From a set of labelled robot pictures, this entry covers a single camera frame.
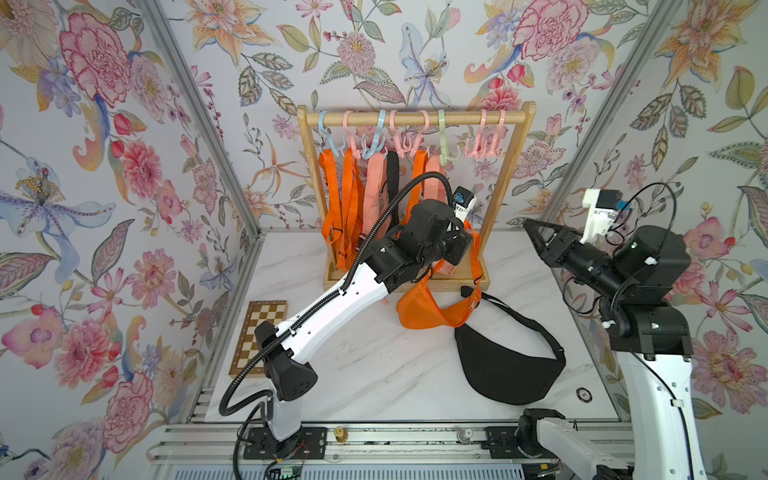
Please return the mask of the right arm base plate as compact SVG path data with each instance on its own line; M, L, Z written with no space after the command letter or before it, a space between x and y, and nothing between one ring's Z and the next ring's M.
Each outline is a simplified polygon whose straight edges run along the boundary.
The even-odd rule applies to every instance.
M481 448L488 451L491 459L534 459L542 454L540 448L518 438L517 427L486 427L484 432L486 440Z

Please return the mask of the aluminium corner post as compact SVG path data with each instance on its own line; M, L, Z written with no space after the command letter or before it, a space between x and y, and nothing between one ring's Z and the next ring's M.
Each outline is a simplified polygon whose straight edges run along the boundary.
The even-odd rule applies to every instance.
M623 103L629 98L643 68L651 59L653 50L661 41L668 24L674 19L680 6L676 1L659 1L641 31L635 46L625 62L623 72L618 76L605 101L597 111L594 124L589 128L584 140L576 150L572 161L565 170L558 187L540 215L539 219L552 222L556 219L582 170L599 146L602 138L609 132L613 120L620 112Z
M203 423L218 407L214 388L226 372L227 348L251 283L261 242L215 119L217 100L203 72L182 51L174 24L185 16L174 3L138 4L165 64L165 121L152 144L164 180L152 202L154 224L137 265L152 264L173 284L158 300L155 319L172 351L154 385L174 421Z

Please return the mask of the blue plastic hook far left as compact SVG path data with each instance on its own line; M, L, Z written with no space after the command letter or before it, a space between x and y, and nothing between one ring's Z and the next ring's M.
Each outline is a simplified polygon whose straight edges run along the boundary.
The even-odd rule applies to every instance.
M327 143L327 147L330 149L333 156L335 158L341 158L344 154L344 149L346 148L346 144L344 142L342 142L340 145L336 145L334 143L332 132L325 125L326 115L327 115L326 110L321 110L318 114L318 119L317 119L318 132L324 137Z

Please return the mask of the aluminium corner post right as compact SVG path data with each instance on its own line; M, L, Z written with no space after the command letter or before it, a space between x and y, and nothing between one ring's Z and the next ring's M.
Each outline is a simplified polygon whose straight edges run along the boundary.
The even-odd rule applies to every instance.
M623 103L629 98L643 68L651 59L653 50L661 41L668 24L674 19L680 6L676 1L659 1L641 31L635 46L625 62L623 72L618 76L605 101L597 111L594 124L589 128L584 140L576 150L572 161L565 170L558 187L540 215L539 219L552 222L556 219L582 170L599 146L602 138L609 132L613 120L620 112Z

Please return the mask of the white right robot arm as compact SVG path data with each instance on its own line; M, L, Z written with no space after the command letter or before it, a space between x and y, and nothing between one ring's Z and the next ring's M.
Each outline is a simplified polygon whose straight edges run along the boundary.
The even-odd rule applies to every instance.
M599 296L598 311L624 375L634 461L615 458L567 421L533 421L530 440L579 479L703 479L692 402L693 345L685 316L666 295L690 266L681 236L646 225L609 255L567 226L528 219L541 260Z

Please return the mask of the pink plastic hook right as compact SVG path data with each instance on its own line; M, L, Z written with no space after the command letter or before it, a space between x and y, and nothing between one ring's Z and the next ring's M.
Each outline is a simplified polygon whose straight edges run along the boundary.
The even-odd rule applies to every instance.
M497 114L498 122L495 130L491 134L485 135L484 129L488 123L488 111L481 110L480 123L474 140L465 145L464 155L467 158L484 160L502 156L501 143L506 132L506 111L500 110Z

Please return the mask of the blue plastic hook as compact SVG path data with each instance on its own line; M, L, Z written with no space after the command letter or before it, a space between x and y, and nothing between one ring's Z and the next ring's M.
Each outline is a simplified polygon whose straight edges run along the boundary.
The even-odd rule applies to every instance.
M317 119L318 132L324 137L327 143L327 147L330 149L333 156L335 158L341 158L344 154L344 149L346 148L346 144L344 142L342 142L340 145L336 145L334 143L332 132L325 125L326 115L327 115L326 110L321 110L318 114L318 119Z
M385 145L385 139L383 137L383 127L387 118L387 111L380 110L375 127L375 131L370 140L367 140L366 136L362 137L361 148L362 158L369 160L374 154L379 153Z

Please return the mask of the pink waist bag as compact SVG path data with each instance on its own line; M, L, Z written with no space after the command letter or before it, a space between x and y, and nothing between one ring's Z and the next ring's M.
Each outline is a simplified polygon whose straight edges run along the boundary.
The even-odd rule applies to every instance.
M389 205L386 188L386 156L387 154L384 153L376 153L368 162L363 200L362 240L368 236L385 208ZM440 156L430 157L424 150L416 152L413 167L414 177L428 171L444 173L443 167L440 165ZM446 200L446 189L440 180L425 180L410 191L404 221L410 219L413 208L419 202L427 199Z

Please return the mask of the aluminium corner post left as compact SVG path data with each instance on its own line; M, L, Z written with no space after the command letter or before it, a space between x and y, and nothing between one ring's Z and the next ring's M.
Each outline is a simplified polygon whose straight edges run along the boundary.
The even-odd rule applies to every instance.
M261 242L215 119L217 100L203 72L182 51L174 24L185 16L174 3L138 4L165 64L165 121L152 144L164 180L152 202L154 224L137 265L152 264L173 284L158 300L155 319L172 351L154 385L174 421L203 423L218 407L214 388L226 372L227 348L251 283Z

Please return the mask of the orange bag far left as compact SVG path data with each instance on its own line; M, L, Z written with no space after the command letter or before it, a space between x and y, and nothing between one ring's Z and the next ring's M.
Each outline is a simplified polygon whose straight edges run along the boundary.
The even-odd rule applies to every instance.
M346 272L357 256L363 230L363 182L350 149L345 151L341 167L330 149L321 154L319 166L325 175L329 201L322 234L331 247L336 268Z

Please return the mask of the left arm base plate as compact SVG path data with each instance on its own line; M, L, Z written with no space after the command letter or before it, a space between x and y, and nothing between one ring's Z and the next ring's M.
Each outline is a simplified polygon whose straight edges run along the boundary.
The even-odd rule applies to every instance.
M297 433L278 441L268 427L253 427L246 436L245 460L323 460L327 447L328 429L301 427Z

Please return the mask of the black waist bag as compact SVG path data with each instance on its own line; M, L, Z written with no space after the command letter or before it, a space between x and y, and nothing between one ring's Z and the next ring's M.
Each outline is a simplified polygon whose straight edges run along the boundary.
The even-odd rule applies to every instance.
M524 406L544 399L567 364L564 348L539 322L523 316L497 297L482 293L481 299L539 334L553 356L519 353L463 325L455 330L454 338L467 382L481 396L508 405Z
M394 202L395 196L399 192L399 156L395 151L389 151L386 156L386 188L387 200L389 204ZM394 209L388 217L389 225L385 228L388 231L399 223L398 210Z

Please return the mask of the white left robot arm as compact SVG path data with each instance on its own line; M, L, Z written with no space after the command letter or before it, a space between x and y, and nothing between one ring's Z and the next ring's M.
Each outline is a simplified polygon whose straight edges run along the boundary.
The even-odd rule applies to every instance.
M461 262L471 236L464 230L476 199L458 190L454 207L424 200L405 225L392 229L362 251L362 261L325 295L276 326L256 330L265 375L272 382L267 425L281 442L301 428L301 397L317 382L309 360L345 323L403 284L414 283L440 260Z

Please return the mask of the green plastic hook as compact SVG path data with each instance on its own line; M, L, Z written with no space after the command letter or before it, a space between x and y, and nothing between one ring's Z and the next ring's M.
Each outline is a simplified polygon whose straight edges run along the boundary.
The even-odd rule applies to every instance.
M461 152L456 149L454 154L451 153L451 147L448 142L447 136L447 122L445 111L440 109L438 111L438 130L439 130L439 142L440 142L440 165L446 167L449 163L453 163L461 157Z

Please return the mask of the wooden hanging rack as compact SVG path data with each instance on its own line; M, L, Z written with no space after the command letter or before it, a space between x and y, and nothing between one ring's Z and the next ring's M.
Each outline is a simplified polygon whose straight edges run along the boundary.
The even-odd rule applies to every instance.
M425 127L427 125L426 120L428 118L430 126L439 126L440 114L438 110L426 111L427 113L419 112L402 112L396 113L395 111L385 112L387 115L384 118L387 122L391 113L395 113L395 127ZM533 124L537 112L537 105L533 101L525 101L522 103L521 108L511 111L491 111L486 113L485 125L486 126L499 126L502 118L502 113L505 113L504 124L507 126L514 125L515 128L511 129L510 139L505 140L507 148L505 150L504 161L499 171L499 176L494 187L491 200L489 201L486 214L482 226L480 228L480 242L478 260L482 267L483 276L479 280L479 286L483 291L488 290L491 285L490 267L486 265L484 259L484 250L489 243L492 230L496 223L498 214L501 210L502 203L507 194L509 185L511 183L513 173L516 169L518 161L520 159L525 140ZM312 181L312 186L316 195L317 210L321 221L324 221L328 215L328 201L325 195L325 187L323 186L323 174L321 173L320 164L318 160L318 149L315 146L313 128L320 126L321 113L310 112L306 105L297 106L297 121L299 130L301 133L302 143L305 150L305 158L308 164L308 170ZM323 116L323 126L344 126L345 123L350 127L358 126L375 126L378 128L378 120L380 113L374 111L362 111L354 112L350 111L350 115L347 120L344 120L345 113L343 112L326 112ZM481 111L448 111L443 114L445 126L479 126L482 122ZM327 247L328 253L326 257L323 286L327 289L331 287L336 281L341 279L342 271L336 267L335 260L332 258L332 248ZM455 273L452 276L442 273L436 273L433 279L430 281L430 288L436 292L449 292L458 291L462 285L469 285L471 283L471 263L470 260L464 259L458 267L455 269Z

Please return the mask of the wooden chessboard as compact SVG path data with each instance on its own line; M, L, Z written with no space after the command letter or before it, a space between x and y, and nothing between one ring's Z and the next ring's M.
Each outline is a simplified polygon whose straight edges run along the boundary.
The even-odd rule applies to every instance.
M286 318L287 305L286 300L257 300L248 303L229 368L232 378L259 353L257 328L263 323L274 326L282 322Z

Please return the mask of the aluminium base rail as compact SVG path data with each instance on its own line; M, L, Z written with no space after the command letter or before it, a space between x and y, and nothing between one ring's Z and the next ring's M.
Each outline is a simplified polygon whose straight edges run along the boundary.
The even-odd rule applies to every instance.
M308 423L328 429L323 460L245 460L235 425L168 427L148 451L162 479L577 479L554 454L491 459L486 427L511 423Z

